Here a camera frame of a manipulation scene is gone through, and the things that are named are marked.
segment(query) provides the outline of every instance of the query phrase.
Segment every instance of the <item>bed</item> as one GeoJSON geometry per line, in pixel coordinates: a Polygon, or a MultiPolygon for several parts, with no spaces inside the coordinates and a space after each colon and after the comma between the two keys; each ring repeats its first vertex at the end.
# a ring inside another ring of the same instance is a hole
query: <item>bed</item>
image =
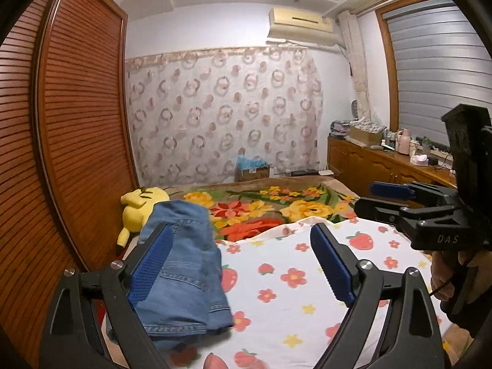
{"type": "MultiPolygon", "coordinates": [[[[409,241],[396,229],[357,218],[353,205],[358,196],[333,178],[267,178],[169,188],[167,192],[171,199],[185,199],[210,211],[224,270],[242,280],[227,293],[234,328],[222,338],[167,356],[170,367],[201,368],[210,352],[220,355],[229,367],[247,367],[241,365],[249,361],[261,361],[260,367],[264,364],[271,369],[313,367],[346,313],[331,293],[310,249],[309,229],[314,223],[327,224],[339,242],[351,246],[359,258],[371,259],[384,270],[402,272],[408,266],[418,267],[430,289],[430,257],[412,250],[409,241]],[[287,277],[291,275],[307,282],[289,283],[287,277]],[[296,327],[296,323],[303,321],[307,332],[296,327]],[[281,351],[278,356],[267,353],[276,350],[281,351]]],[[[132,240],[129,251],[136,241],[132,240]]],[[[440,311],[439,301],[433,302],[444,334],[451,323],[440,311]]],[[[381,302],[360,365],[372,355],[386,305],[381,302]]],[[[115,362],[126,366],[118,346],[106,341],[115,362]]],[[[452,348],[445,345],[453,355],[452,348]]]]}

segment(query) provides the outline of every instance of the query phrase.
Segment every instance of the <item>plush toy's head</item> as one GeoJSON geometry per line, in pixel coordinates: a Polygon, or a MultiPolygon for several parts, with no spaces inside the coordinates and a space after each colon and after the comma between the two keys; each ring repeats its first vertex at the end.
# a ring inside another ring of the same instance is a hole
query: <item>plush toy's head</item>
{"type": "Polygon", "coordinates": [[[121,197],[121,203],[126,205],[123,210],[123,226],[130,232],[141,231],[152,213],[154,204],[168,200],[167,193],[158,187],[142,187],[126,193],[121,197]]]}

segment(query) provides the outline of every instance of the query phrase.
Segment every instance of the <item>curtain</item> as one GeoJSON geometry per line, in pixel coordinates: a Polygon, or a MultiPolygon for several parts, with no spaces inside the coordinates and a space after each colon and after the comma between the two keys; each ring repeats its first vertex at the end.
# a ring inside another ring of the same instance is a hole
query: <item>curtain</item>
{"type": "Polygon", "coordinates": [[[323,92],[306,49],[183,51],[125,70],[142,186],[232,181],[237,155],[279,172],[318,169],[323,92]]]}
{"type": "Polygon", "coordinates": [[[357,114],[359,118],[371,119],[371,105],[367,88],[366,54],[364,53],[361,29],[357,17],[348,11],[342,12],[338,18],[343,41],[347,46],[354,88],[357,93],[357,114]]]}

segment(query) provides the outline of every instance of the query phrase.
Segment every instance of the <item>air conditioner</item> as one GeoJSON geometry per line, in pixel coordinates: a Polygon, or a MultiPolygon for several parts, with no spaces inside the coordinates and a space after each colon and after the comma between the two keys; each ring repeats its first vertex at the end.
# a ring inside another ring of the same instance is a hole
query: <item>air conditioner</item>
{"type": "Polygon", "coordinates": [[[341,37],[333,33],[333,19],[288,8],[270,10],[268,37],[324,46],[343,45],[341,37]]]}

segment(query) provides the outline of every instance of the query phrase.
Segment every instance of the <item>blue gripper pad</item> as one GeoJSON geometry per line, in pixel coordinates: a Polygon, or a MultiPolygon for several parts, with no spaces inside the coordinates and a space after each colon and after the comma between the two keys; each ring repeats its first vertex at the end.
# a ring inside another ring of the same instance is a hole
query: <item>blue gripper pad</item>
{"type": "Polygon", "coordinates": [[[355,267],[357,258],[348,247],[348,252],[340,250],[343,246],[336,241],[324,224],[316,224],[311,229],[311,247],[336,299],[343,301],[347,307],[351,307],[355,301],[353,279],[357,276],[355,267]],[[336,250],[339,250],[344,257],[340,257],[336,250]],[[345,265],[344,258],[350,261],[347,263],[351,271],[345,265]]]}
{"type": "Polygon", "coordinates": [[[415,197],[410,187],[400,184],[383,183],[375,181],[371,186],[371,194],[377,197],[391,198],[394,200],[407,201],[415,197]]]}
{"type": "Polygon", "coordinates": [[[135,307],[139,301],[144,301],[149,295],[172,247],[172,226],[167,225],[161,230],[156,240],[147,249],[138,266],[132,273],[131,287],[127,298],[133,307],[135,307]]]}

